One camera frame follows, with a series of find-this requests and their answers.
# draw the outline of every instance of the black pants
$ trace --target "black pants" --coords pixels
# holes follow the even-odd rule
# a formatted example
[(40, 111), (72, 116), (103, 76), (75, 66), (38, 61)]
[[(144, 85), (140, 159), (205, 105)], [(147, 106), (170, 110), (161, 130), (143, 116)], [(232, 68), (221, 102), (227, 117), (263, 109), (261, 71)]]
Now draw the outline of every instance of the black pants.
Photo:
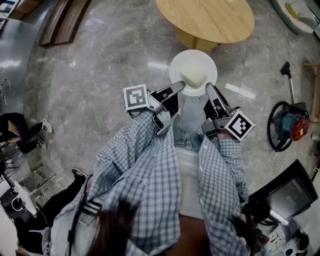
[(16, 218), (14, 220), (17, 237), (23, 248), (30, 253), (43, 253), (41, 246), (42, 235), (36, 232), (28, 231), (43, 230), (47, 227), (47, 223), (48, 226), (52, 228), (56, 216), (67, 204), (71, 203), (75, 199), (85, 180), (86, 179), (84, 177), (77, 177), (67, 189), (52, 196), (41, 209), (41, 212), (44, 216), (38, 212), (36, 214), (36, 218), (32, 217), (27, 223), (25, 223), (21, 218)]
[(29, 129), (24, 116), (20, 115), (20, 120), (17, 121), (16, 128), (21, 138), (20, 141), (16, 142), (16, 144), (18, 145), (21, 153), (26, 154), (34, 150), (37, 147), (38, 142), (36, 140), (30, 140), (33, 136), (35, 136), (38, 132), (41, 131), (42, 122), (37, 123), (36, 125), (32, 126), (31, 129)]

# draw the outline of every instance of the gray floor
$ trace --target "gray floor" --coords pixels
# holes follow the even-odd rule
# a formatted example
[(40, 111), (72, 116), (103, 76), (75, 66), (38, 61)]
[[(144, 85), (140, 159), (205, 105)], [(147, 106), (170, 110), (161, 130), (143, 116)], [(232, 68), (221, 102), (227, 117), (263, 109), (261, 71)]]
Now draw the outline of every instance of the gray floor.
[[(248, 185), (254, 191), (297, 158), (308, 172), (315, 165), (315, 145), (308, 135), (277, 153), (273, 165), (281, 167), (269, 173), (272, 150), (266, 126), (272, 107), (290, 101), (289, 83), (279, 71), (286, 61), (292, 66), (296, 101), (311, 106), (314, 78), (302, 64), (318, 62), (320, 48), (315, 37), (293, 34), (268, 0), (248, 3), (255, 16), (252, 35), (207, 53), (217, 66), (218, 88), (256, 123), (243, 143)], [(93, 0), (74, 43), (34, 49), (24, 113), (31, 123), (47, 117), (54, 133), (42, 134), (48, 150), (32, 152), (31, 165), (41, 161), (63, 180), (71, 178), (73, 166), (92, 172), (95, 152), (131, 121), (123, 110), (122, 89), (147, 84), (152, 90), (169, 84), (170, 62), (183, 50), (155, 0)], [(226, 89), (227, 83), (251, 98)]]

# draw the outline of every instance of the round table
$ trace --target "round table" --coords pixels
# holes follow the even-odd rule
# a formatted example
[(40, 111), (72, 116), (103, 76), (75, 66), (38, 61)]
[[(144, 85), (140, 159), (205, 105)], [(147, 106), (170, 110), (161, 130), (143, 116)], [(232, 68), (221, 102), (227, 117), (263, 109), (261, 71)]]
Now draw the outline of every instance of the round table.
[(246, 0), (156, 0), (156, 5), (190, 49), (206, 51), (217, 44), (240, 42), (255, 26)]

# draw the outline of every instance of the person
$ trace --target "person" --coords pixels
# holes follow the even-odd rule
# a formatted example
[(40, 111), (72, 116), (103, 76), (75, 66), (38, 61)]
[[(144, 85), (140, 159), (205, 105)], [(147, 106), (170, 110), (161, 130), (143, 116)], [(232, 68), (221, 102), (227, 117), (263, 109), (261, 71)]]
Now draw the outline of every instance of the person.
[(100, 210), (72, 230), (79, 202), (67, 205), (53, 223), (50, 256), (243, 256), (259, 250), (255, 227), (241, 219), (249, 197), (241, 143), (227, 131), (210, 141), (181, 122), (178, 116), (156, 135), (146, 110), (119, 130), (96, 154), (86, 200)]
[(41, 138), (30, 141), (41, 129), (50, 134), (53, 132), (52, 125), (45, 118), (29, 129), (24, 116), (20, 113), (4, 113), (0, 116), (0, 142), (16, 143), (23, 154), (29, 153), (36, 147), (48, 148)]
[(43, 239), (46, 232), (50, 232), (55, 217), (79, 193), (87, 175), (78, 168), (73, 168), (74, 181), (67, 189), (53, 195), (44, 207), (28, 222), (18, 217), (14, 220), (18, 238), (16, 255), (33, 256), (43, 255)]

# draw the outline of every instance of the plaid shirt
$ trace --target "plaid shirt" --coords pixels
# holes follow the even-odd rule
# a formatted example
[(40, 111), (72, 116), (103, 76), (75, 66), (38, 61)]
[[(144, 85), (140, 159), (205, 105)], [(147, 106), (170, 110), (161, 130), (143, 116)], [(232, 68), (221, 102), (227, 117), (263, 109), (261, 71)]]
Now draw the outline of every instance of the plaid shirt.
[[(152, 113), (140, 113), (97, 153), (88, 200), (103, 196), (103, 209), (119, 199), (138, 205), (126, 255), (157, 255), (178, 241), (181, 182), (173, 126), (156, 136)], [(212, 143), (202, 134), (198, 196), (212, 255), (248, 255), (230, 219), (248, 200), (241, 144), (234, 139)], [(75, 207), (67, 205), (59, 216)]]

